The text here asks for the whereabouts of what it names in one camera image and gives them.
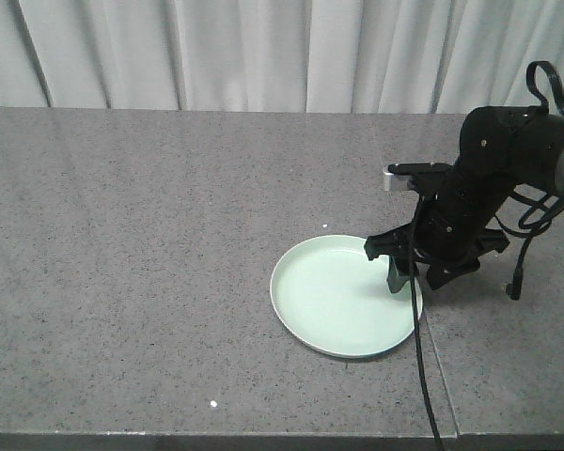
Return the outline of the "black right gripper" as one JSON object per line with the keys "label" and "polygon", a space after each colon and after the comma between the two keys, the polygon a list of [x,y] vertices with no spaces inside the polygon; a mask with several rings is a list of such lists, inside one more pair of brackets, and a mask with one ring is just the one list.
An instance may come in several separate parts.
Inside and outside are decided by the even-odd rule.
{"label": "black right gripper", "polygon": [[436,193],[420,195],[414,221],[366,239],[369,260],[389,257],[386,283],[393,294],[415,286],[417,263],[429,266],[428,285],[438,289],[477,271],[479,257],[509,244],[503,231],[487,227],[509,196],[509,176],[480,176],[454,164]]}

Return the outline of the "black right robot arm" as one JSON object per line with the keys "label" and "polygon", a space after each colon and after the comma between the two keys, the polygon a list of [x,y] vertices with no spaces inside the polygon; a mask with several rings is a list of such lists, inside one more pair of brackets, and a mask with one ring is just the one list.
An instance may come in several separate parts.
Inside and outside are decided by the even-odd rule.
{"label": "black right robot arm", "polygon": [[428,265],[429,286],[438,289],[476,271],[479,257],[507,248],[509,230],[487,225],[516,186],[557,199],[537,223],[520,223],[526,234],[541,233],[564,210],[564,117],[534,106],[479,107],[462,124],[455,163],[391,164],[384,183],[387,191],[412,190],[420,199],[411,223],[367,238],[368,259],[388,256],[393,293],[418,263]]}

